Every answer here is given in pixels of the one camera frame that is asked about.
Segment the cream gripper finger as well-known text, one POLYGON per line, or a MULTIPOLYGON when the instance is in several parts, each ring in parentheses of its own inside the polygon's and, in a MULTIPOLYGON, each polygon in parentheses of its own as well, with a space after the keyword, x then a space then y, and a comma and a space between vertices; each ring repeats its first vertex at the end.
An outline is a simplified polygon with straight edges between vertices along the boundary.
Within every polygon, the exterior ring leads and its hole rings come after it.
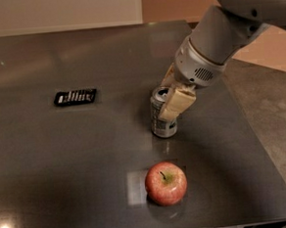
POLYGON ((171 86, 168 90, 166 101, 162 104, 158 118, 164 121, 172 121, 196 101, 196 91, 190 87, 171 86))
POLYGON ((164 76, 163 81, 161 82, 162 86, 170 87, 176 83, 176 78, 174 77, 174 65, 171 64, 168 68, 166 75, 164 76))

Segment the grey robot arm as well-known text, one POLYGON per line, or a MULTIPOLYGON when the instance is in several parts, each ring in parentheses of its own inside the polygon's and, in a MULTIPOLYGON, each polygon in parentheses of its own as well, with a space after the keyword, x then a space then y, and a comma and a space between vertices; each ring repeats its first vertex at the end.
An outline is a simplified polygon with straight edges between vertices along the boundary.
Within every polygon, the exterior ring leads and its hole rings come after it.
POLYGON ((286 30, 286 0, 216 0, 175 53, 162 81, 168 88, 158 118, 172 121, 225 71, 227 61, 269 26, 286 30))

